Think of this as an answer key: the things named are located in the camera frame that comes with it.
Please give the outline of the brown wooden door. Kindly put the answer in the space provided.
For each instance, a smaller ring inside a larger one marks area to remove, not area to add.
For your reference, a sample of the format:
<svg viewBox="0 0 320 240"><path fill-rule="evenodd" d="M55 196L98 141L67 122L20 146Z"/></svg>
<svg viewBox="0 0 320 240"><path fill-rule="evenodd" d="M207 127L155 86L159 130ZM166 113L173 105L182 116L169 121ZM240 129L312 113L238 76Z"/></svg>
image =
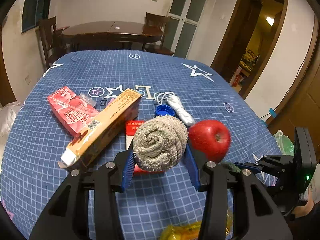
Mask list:
<svg viewBox="0 0 320 240"><path fill-rule="evenodd" d="M291 140L294 140L295 127L309 130L316 159L319 160L319 37L299 86L277 117L268 124L272 134L281 130Z"/></svg>

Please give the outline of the red apple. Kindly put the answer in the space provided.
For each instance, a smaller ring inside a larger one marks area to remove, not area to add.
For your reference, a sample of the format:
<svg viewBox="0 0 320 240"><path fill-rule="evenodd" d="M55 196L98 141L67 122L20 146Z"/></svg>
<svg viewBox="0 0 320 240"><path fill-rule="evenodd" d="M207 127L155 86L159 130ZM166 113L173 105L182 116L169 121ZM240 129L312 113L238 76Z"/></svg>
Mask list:
<svg viewBox="0 0 320 240"><path fill-rule="evenodd" d="M202 120L189 128L189 141L194 149L203 152L208 160L219 163L231 144L228 128L217 120Z"/></svg>

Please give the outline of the blue tape strip upper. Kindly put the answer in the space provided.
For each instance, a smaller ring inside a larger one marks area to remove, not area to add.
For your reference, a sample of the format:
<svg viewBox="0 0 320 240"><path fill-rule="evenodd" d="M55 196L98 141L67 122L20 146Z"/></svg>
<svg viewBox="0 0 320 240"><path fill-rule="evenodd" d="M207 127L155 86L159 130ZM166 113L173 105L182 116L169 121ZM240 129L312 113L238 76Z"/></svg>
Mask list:
<svg viewBox="0 0 320 240"><path fill-rule="evenodd" d="M277 114L276 114L276 112L274 111L273 108L270 108L270 109L269 109L269 113L270 113L270 116L272 116L273 118L276 118L276 117L277 117Z"/></svg>

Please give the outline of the green cloth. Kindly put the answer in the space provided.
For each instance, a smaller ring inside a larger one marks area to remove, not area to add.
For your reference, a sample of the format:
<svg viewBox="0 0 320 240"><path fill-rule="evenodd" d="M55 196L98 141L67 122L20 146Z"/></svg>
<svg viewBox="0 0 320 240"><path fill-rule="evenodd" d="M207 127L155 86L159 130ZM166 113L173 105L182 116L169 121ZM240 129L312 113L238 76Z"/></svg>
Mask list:
<svg viewBox="0 0 320 240"><path fill-rule="evenodd" d="M220 164L226 170L229 170L232 172L237 172L237 173L241 172L241 169L239 167L237 167L234 163L221 162Z"/></svg>

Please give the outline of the red tissue pack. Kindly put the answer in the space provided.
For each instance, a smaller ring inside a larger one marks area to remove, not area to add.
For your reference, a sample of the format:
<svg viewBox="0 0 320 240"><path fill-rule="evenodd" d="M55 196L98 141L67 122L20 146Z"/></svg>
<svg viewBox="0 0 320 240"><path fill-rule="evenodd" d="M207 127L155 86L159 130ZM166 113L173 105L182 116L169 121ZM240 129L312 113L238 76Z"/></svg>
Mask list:
<svg viewBox="0 0 320 240"><path fill-rule="evenodd" d="M67 86L49 95L47 100L55 116L73 137L99 114Z"/></svg>

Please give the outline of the dark wooden dining table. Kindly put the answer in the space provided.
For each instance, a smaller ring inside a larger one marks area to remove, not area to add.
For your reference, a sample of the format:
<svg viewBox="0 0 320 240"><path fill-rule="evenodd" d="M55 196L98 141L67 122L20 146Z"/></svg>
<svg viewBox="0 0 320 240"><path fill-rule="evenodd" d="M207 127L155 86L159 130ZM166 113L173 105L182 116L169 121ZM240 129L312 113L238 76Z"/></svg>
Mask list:
<svg viewBox="0 0 320 240"><path fill-rule="evenodd" d="M97 21L71 26L62 32L62 40L76 50L80 45L105 46L121 43L126 49L132 43L147 44L154 41L156 33L146 24L125 21Z"/></svg>

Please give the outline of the blue bottle cap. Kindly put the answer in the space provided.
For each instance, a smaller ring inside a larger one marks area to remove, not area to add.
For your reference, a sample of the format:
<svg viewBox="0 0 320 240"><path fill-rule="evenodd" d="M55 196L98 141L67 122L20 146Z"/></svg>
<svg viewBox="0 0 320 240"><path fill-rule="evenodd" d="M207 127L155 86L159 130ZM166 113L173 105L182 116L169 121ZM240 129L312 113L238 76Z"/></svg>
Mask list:
<svg viewBox="0 0 320 240"><path fill-rule="evenodd" d="M175 116L176 113L173 108L169 105L158 105L156 106L155 116Z"/></svg>

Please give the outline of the yellow plastic wrapper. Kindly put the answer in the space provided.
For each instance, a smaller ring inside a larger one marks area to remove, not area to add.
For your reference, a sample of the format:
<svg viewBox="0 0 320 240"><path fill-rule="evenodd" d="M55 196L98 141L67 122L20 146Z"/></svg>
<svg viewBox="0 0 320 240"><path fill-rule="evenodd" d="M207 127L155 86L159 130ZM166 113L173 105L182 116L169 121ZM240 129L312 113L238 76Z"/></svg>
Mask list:
<svg viewBox="0 0 320 240"><path fill-rule="evenodd" d="M227 210L227 217L226 217L226 227L225 227L225 237L226 239L232 230L233 225L233 212L228 209ZM159 239L199 239L199 233L202 227L202 222L197 221L191 224L186 225L168 225L163 232Z"/></svg>

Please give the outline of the glass panel door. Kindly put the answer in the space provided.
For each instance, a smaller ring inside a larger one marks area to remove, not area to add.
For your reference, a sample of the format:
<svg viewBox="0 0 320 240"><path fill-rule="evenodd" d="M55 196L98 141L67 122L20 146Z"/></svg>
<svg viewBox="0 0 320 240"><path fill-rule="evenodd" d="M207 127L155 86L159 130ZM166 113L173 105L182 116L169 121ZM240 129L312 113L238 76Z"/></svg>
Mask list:
<svg viewBox="0 0 320 240"><path fill-rule="evenodd" d="M164 46L170 49L175 57L187 57L206 1L172 0Z"/></svg>

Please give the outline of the green lined trash bin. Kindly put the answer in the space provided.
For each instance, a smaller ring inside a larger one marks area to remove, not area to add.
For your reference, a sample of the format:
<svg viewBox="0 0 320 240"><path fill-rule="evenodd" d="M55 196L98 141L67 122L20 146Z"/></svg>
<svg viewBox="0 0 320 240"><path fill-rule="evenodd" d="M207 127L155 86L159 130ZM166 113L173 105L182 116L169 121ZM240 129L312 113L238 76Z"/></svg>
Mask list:
<svg viewBox="0 0 320 240"><path fill-rule="evenodd" d="M288 136L284 135L281 130L278 130L273 136L276 140L276 143L282 155L294 156L295 154L294 144L292 143L292 141L289 139Z"/></svg>

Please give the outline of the grey towel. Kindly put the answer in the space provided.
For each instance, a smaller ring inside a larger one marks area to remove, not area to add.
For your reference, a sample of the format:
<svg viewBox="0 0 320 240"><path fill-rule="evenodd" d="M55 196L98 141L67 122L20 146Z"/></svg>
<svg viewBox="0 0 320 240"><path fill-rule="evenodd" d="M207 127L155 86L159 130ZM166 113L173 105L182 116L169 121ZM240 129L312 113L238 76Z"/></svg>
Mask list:
<svg viewBox="0 0 320 240"><path fill-rule="evenodd" d="M133 137L133 153L139 168L162 172L176 166L185 152L188 131L173 116L157 116L144 122Z"/></svg>

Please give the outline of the wooden chair at left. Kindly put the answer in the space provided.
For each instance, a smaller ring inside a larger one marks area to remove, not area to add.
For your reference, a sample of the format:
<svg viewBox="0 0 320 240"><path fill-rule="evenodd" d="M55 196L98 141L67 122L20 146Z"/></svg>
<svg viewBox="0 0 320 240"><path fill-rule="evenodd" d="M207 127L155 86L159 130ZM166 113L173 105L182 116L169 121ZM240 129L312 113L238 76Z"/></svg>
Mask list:
<svg viewBox="0 0 320 240"><path fill-rule="evenodd" d="M46 68L67 53L62 32L68 27L56 28L56 17L39 20L39 31L46 62Z"/></svg>

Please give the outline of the wooden chair by door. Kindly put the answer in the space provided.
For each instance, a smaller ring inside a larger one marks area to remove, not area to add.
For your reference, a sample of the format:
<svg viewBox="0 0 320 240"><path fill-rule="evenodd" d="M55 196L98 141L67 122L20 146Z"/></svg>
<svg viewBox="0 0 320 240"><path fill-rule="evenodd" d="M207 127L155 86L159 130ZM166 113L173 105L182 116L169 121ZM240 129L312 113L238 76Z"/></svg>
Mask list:
<svg viewBox="0 0 320 240"><path fill-rule="evenodd" d="M167 56L173 55L173 52L164 46L164 39L167 31L166 25L169 21L169 16L156 15L149 12L146 13L146 27L148 30L156 33L154 41L143 45L143 49L146 52Z"/></svg>

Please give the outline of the yellow toothpaste box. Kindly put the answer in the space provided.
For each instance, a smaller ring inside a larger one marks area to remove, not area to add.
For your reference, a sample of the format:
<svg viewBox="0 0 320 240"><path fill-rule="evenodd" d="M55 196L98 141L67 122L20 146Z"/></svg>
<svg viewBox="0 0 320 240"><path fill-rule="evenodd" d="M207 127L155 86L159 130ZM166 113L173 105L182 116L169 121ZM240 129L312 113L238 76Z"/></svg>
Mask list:
<svg viewBox="0 0 320 240"><path fill-rule="evenodd" d="M58 161L61 169L88 169L106 146L124 129L127 121L138 116L142 95L126 89L97 114L67 145Z"/></svg>

